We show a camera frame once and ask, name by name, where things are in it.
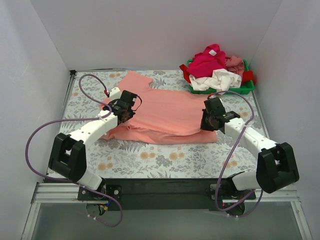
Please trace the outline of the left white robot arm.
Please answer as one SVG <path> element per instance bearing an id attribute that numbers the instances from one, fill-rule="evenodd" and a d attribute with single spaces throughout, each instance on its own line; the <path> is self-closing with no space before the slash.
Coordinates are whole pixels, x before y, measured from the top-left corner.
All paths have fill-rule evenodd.
<path id="1" fill-rule="evenodd" d="M 68 133 L 59 133 L 54 141 L 48 167 L 73 183 L 89 188 L 89 194 L 95 200 L 106 196 L 103 179 L 87 167 L 87 149 L 102 136 L 118 125 L 130 120 L 136 111 L 133 109 L 137 99 L 135 93 L 113 88 L 110 101 L 99 114 L 79 129 Z"/>

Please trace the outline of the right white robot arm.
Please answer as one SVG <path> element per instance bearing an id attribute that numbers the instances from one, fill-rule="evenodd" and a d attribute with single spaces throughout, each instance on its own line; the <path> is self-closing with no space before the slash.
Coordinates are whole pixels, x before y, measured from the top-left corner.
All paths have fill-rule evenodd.
<path id="1" fill-rule="evenodd" d="M 227 195 L 237 199 L 245 190 L 261 189 L 271 194 L 300 179 L 294 150 L 287 142 L 277 143 L 270 140 L 253 128 L 234 111 L 227 112 L 218 97 L 204 101 L 200 129 L 221 131 L 237 140 L 257 160 L 256 170 L 242 172 L 228 177 Z"/>

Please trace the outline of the salmon pink t shirt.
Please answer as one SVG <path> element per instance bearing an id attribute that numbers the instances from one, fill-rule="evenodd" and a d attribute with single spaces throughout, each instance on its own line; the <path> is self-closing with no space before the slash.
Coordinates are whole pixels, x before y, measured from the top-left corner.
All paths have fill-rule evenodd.
<path id="1" fill-rule="evenodd" d="M 130 120 L 102 136 L 105 140 L 136 141 L 156 145 L 217 142 L 214 131 L 201 130 L 204 95 L 187 91 L 153 89 L 153 80 L 130 71 L 117 85 L 141 97 Z"/>

